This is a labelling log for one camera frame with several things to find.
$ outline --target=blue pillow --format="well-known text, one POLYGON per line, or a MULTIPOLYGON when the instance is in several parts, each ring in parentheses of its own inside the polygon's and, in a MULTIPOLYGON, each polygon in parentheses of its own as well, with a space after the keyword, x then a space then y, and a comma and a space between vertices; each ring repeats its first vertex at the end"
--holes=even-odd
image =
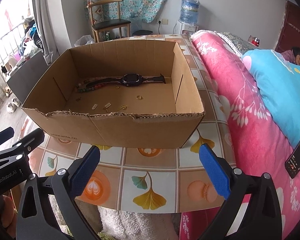
POLYGON ((295 149, 300 141, 300 66, 268 49, 249 50, 242 61, 273 120, 295 149))

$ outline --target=person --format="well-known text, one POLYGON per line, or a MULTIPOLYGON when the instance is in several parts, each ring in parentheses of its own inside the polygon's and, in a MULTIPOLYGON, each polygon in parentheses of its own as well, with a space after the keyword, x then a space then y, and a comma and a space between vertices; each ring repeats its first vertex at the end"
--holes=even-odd
POLYGON ((14 204, 11 198, 3 196, 4 208, 1 214, 1 223, 7 230, 7 233, 12 237, 16 237, 17 212, 14 209, 14 204))
POLYGON ((292 47, 291 50, 286 50, 285 52, 282 52, 281 55, 286 61, 300 66, 299 47, 292 47))

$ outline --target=white plastic bag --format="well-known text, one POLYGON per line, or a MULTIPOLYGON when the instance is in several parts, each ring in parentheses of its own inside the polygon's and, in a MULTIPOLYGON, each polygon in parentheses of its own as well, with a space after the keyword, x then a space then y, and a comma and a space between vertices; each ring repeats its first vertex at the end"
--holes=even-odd
POLYGON ((34 54, 36 54, 38 49, 39 48, 34 44, 33 40, 27 41, 26 42, 26 49, 25 49, 23 55, 32 57, 34 54))
POLYGON ((88 45, 88 44, 92 44, 95 43, 94 39, 91 37, 91 35, 86 35, 86 36, 82 36, 80 39, 78 39, 76 41, 76 43, 74 44, 75 47, 79 47, 82 45, 88 45))

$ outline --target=smartphone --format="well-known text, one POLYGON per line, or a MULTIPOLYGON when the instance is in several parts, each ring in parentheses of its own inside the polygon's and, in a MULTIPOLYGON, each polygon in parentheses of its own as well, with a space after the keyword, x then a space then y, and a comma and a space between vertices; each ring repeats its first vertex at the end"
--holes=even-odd
POLYGON ((289 176, 293 179, 300 171, 300 141, 284 164, 289 176))

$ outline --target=white sneaker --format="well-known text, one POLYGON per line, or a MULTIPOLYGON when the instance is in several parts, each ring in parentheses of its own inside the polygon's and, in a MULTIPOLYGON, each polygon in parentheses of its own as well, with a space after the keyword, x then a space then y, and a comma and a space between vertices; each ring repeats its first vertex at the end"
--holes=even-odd
POLYGON ((7 112, 8 113, 13 113, 17 109, 16 105, 13 103, 8 103, 7 104, 7 112))
POLYGON ((9 97, 11 94, 11 89, 9 87, 6 87, 4 90, 6 92, 6 96, 9 97))
POLYGON ((16 105, 16 107, 19 107, 21 105, 21 102, 16 97, 14 97, 11 101, 14 105, 16 105))

